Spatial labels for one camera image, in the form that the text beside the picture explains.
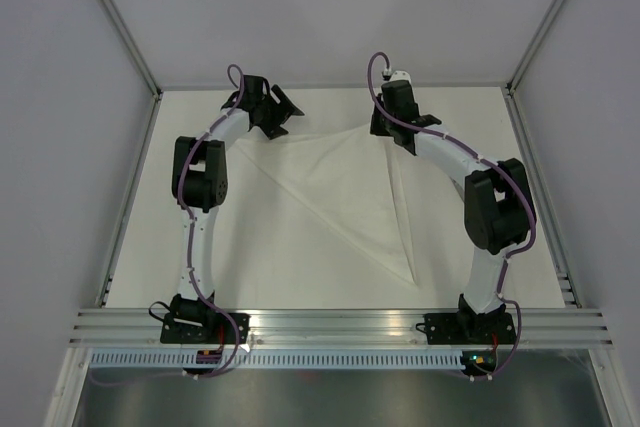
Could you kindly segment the white cloth napkin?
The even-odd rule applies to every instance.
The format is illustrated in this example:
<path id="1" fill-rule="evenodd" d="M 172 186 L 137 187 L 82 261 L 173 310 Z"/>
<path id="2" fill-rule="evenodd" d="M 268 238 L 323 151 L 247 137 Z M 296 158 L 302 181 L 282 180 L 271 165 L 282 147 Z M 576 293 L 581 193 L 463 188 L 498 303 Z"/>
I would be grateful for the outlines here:
<path id="1" fill-rule="evenodd" d="M 361 126 L 328 135 L 238 140 L 232 149 L 359 253 L 417 284 L 407 201 L 391 141 Z"/>

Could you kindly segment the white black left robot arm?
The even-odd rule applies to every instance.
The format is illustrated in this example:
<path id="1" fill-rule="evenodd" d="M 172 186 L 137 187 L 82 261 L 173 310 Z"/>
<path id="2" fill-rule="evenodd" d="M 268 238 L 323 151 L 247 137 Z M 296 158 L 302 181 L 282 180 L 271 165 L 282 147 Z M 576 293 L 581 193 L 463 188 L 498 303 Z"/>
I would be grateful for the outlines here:
<path id="1" fill-rule="evenodd" d="M 289 118 L 303 114 L 279 85 L 243 74 L 203 133 L 176 139 L 171 193 L 182 217 L 183 266 L 177 293 L 164 306 L 161 343 L 224 348 L 246 342 L 249 315 L 215 304 L 212 274 L 215 223 L 229 191 L 227 151 L 254 128 L 269 140 L 282 137 Z"/>

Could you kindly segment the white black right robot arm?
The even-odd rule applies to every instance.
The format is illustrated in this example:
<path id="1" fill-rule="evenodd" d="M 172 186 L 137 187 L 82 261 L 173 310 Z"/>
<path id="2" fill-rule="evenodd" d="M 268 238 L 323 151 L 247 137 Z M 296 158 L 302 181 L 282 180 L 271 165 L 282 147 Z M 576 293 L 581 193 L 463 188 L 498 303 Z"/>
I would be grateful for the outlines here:
<path id="1" fill-rule="evenodd" d="M 448 175 L 462 192 L 463 223 L 474 245 L 469 281 L 454 313 L 427 313 L 416 328 L 430 345 L 513 345 L 517 340 L 503 286 L 511 258 L 535 241 L 536 214 L 523 163 L 483 157 L 423 115 L 409 75 L 383 76 L 370 131 L 390 137 Z"/>

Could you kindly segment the aluminium back frame rail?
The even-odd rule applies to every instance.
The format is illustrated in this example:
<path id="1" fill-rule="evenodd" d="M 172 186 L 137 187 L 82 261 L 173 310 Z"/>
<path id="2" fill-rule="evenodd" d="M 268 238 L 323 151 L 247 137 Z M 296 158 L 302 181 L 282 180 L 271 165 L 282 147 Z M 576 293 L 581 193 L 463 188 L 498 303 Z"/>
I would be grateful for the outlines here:
<path id="1" fill-rule="evenodd" d="M 360 82 L 278 82 L 278 85 L 285 91 L 291 89 L 339 89 L 339 88 L 365 88 L 368 86 L 367 80 Z M 507 81 L 417 81 L 412 80 L 414 87 L 439 88 L 439 87 L 506 87 Z M 218 91 L 236 90 L 236 87 L 229 81 L 225 83 L 191 83 L 191 84 L 164 84 L 160 87 L 166 91 Z"/>

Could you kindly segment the aluminium frame rail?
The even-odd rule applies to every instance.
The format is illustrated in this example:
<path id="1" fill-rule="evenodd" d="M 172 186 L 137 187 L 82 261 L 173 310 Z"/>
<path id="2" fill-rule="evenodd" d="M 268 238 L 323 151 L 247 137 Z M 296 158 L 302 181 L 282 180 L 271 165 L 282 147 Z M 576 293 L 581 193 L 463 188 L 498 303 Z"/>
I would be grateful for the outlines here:
<path id="1" fill-rule="evenodd" d="M 278 85 L 285 91 L 291 89 L 339 89 L 339 88 L 365 88 L 368 86 L 367 80 L 360 82 L 278 82 Z M 417 81 L 412 80 L 414 87 L 439 88 L 439 87 L 506 87 L 507 81 Z M 236 90 L 236 87 L 229 81 L 225 83 L 191 83 L 191 84 L 164 84 L 160 87 L 166 91 L 218 91 Z"/>
<path id="2" fill-rule="evenodd" d="M 417 349 L 426 336 L 415 330 L 417 309 L 253 309 L 248 342 L 263 348 Z M 613 338 L 597 309 L 522 310 L 524 349 L 608 349 Z M 144 309 L 83 309 L 67 335 L 70 347 L 157 347 L 161 324 Z"/>

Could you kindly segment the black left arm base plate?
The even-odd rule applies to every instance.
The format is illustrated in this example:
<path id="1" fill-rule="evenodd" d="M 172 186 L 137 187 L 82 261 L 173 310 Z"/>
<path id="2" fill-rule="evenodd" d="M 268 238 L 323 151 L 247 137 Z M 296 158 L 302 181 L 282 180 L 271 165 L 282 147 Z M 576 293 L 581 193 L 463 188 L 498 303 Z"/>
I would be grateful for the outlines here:
<path id="1" fill-rule="evenodd" d="M 213 313 L 204 321 L 188 320 L 166 314 L 161 329 L 161 344 L 243 344 L 250 330 L 250 316 L 247 313 L 231 313 L 230 317 L 238 327 L 235 335 L 231 322 L 221 314 Z"/>

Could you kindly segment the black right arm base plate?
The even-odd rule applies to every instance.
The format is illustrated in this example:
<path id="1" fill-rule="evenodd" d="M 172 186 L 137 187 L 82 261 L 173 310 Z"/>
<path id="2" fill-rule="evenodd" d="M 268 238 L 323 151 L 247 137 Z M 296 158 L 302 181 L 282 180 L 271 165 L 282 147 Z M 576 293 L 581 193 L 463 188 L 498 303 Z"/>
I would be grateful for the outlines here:
<path id="1" fill-rule="evenodd" d="M 513 318 L 507 312 L 495 315 L 427 313 L 416 329 L 426 336 L 429 345 L 512 345 L 516 341 Z"/>

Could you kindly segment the aluminium right frame post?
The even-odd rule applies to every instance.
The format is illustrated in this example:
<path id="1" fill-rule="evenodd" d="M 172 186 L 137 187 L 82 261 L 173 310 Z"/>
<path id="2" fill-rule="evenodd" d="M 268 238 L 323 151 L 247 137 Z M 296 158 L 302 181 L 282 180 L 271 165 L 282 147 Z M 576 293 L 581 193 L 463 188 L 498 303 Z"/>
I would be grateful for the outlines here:
<path id="1" fill-rule="evenodd" d="M 542 48 L 556 21 L 569 0 L 552 0 L 546 9 L 542 20 L 536 28 L 533 37 L 529 41 L 523 55 L 517 63 L 513 74 L 505 83 L 505 91 L 508 96 L 513 96 L 517 88 L 523 82 L 538 52 Z"/>

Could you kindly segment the aluminium frame post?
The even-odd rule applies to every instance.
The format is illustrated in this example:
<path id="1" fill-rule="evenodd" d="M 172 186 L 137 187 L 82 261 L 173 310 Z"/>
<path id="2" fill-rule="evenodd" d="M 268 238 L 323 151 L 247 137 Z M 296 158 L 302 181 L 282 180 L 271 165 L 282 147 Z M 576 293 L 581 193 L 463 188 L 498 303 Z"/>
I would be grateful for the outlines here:
<path id="1" fill-rule="evenodd" d="M 533 37 L 529 41 L 523 55 L 517 63 L 513 74 L 505 83 L 505 91 L 508 96 L 513 96 L 517 88 L 523 82 L 538 52 L 542 48 L 556 21 L 569 0 L 552 0 L 546 9 L 542 20 L 536 28 Z"/>
<path id="2" fill-rule="evenodd" d="M 159 99 L 162 88 L 155 79 L 116 2 L 114 0 L 97 0 L 97 2 L 152 97 Z"/>

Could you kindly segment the aluminium left frame post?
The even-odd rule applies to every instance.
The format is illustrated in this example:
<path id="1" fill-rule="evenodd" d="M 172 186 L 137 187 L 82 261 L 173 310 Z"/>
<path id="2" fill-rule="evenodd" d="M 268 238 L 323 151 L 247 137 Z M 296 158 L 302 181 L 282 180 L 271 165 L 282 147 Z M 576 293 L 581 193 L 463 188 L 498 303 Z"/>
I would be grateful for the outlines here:
<path id="1" fill-rule="evenodd" d="M 116 2 L 114 0 L 97 0 L 97 2 L 152 97 L 159 99 L 162 88 L 155 79 Z"/>

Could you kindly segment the aluminium front frame rail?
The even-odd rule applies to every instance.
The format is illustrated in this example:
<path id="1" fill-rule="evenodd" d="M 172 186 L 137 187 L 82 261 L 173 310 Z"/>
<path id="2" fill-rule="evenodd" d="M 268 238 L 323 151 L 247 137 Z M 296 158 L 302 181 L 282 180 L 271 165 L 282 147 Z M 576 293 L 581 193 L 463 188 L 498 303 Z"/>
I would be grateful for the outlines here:
<path id="1" fill-rule="evenodd" d="M 415 330 L 417 309 L 253 309 L 248 342 L 263 348 L 417 349 L 426 336 Z M 522 310 L 524 349 L 608 349 L 613 338 L 597 309 Z M 70 347 L 157 347 L 161 324 L 144 309 L 83 309 L 67 335 Z"/>

